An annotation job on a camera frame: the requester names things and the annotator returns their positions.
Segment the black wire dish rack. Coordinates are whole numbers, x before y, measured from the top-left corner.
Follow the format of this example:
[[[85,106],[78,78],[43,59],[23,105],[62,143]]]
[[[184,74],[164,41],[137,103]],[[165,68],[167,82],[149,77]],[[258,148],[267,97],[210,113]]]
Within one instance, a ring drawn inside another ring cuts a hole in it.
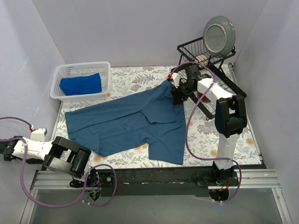
[[[204,54],[209,60],[208,64],[205,66],[215,74],[216,82],[219,84],[219,86],[233,95],[242,95],[244,98],[247,97],[247,94],[241,90],[234,83],[234,81],[232,81],[230,77],[224,73],[222,69],[224,61],[235,55],[235,48],[233,48],[227,56],[217,58],[208,53],[204,46],[203,37],[200,37],[178,45],[177,50],[181,54],[179,63],[187,63],[180,66],[178,69],[171,69],[173,73],[178,73],[180,78],[195,79],[196,81],[202,80],[204,78],[211,78],[212,75],[209,74],[208,71],[202,67],[202,65],[195,64],[195,57]],[[191,93],[187,99],[183,99],[183,103],[188,99],[191,99],[194,103],[197,103],[199,100],[197,92],[195,91]]]

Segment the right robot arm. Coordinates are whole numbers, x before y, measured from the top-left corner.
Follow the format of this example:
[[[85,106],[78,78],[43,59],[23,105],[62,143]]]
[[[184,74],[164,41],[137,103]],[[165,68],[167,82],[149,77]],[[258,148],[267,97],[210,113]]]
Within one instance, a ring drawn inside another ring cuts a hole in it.
[[[187,73],[186,78],[180,78],[180,69],[205,68],[208,76],[199,71]],[[243,129],[247,126],[245,101],[242,95],[232,95],[221,88],[216,81],[215,73],[203,63],[187,62],[178,65],[171,70],[168,80],[174,82],[171,89],[173,102],[181,104],[190,98],[194,92],[201,93],[195,108],[204,97],[207,97],[215,106],[214,123],[219,133],[219,143],[216,158],[214,158],[211,176],[209,178],[216,185],[222,185],[233,177],[234,165],[237,163],[233,157],[236,142],[240,138]]]

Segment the teal blue t shirt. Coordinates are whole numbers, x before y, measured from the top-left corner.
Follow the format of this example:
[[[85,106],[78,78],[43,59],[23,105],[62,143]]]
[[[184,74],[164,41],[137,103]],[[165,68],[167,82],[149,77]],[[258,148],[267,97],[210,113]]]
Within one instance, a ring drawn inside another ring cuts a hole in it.
[[[172,83],[65,113],[68,138],[106,157],[144,144],[149,159],[181,165],[185,111],[174,105]]]

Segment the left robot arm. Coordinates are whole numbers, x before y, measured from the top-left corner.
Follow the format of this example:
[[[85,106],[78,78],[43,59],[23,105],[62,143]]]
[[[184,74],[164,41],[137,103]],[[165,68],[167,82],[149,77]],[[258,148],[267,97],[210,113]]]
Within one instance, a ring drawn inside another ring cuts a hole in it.
[[[42,164],[45,168],[71,176],[71,187],[80,188],[84,182],[87,187],[100,185],[99,174],[88,167],[90,149],[63,137],[40,142],[15,136],[0,141],[0,153],[5,161],[22,160],[25,147],[28,148],[26,163]]]

